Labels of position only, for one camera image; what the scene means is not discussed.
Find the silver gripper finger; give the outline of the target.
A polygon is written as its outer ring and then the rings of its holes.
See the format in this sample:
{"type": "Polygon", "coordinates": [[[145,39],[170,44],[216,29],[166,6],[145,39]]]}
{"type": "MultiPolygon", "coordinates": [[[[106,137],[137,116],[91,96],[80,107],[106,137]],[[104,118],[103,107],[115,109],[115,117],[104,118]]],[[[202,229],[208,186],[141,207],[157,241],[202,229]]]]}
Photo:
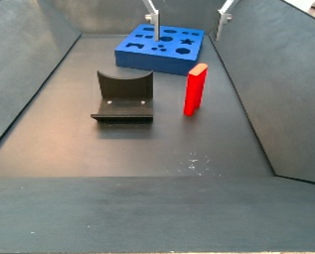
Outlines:
{"type": "Polygon", "coordinates": [[[221,32],[224,28],[224,24],[232,19],[232,9],[234,7],[236,0],[226,0],[222,7],[218,9],[220,19],[218,26],[216,31],[216,40],[221,37],[221,32]]]}
{"type": "Polygon", "coordinates": [[[142,3],[147,9],[145,20],[154,26],[154,41],[159,41],[159,12],[154,7],[151,0],[142,0],[142,3]]]}

